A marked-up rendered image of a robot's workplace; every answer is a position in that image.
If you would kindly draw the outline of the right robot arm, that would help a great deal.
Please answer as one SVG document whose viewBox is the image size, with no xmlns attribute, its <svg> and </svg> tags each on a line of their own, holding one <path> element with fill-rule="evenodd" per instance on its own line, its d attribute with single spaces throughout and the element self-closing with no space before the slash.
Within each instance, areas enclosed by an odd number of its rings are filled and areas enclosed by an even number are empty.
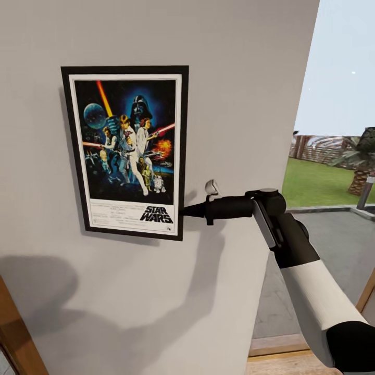
<svg viewBox="0 0 375 375">
<path fill-rule="evenodd" d="M 274 188 L 222 197 L 215 179 L 205 184 L 206 201 L 184 207 L 180 215 L 215 219 L 255 217 L 274 252 L 299 326 L 318 360 L 344 375 L 375 375 L 375 327 L 368 324 L 323 264 L 303 223 L 285 213 Z"/>
</svg>

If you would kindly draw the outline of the poster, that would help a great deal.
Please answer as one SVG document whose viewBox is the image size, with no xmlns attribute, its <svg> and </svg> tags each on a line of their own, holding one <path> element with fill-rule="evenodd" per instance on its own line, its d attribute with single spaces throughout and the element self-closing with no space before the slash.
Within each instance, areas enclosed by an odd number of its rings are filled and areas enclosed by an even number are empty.
<svg viewBox="0 0 375 375">
<path fill-rule="evenodd" d="M 61 74 L 85 230 L 183 241 L 189 66 Z"/>
</svg>

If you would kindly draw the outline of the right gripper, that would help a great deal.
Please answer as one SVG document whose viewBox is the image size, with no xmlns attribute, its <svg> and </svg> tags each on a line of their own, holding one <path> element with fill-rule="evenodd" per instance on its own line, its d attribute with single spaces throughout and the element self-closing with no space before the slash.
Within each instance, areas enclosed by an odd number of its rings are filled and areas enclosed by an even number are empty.
<svg viewBox="0 0 375 375">
<path fill-rule="evenodd" d="M 201 217 L 207 220 L 207 225 L 214 225 L 215 219 L 233 219 L 236 216 L 236 202 L 234 196 L 226 196 L 220 199 L 209 201 L 209 195 L 206 196 L 206 201 L 201 204 L 196 204 L 184 207 L 179 211 L 180 215 Z"/>
</svg>

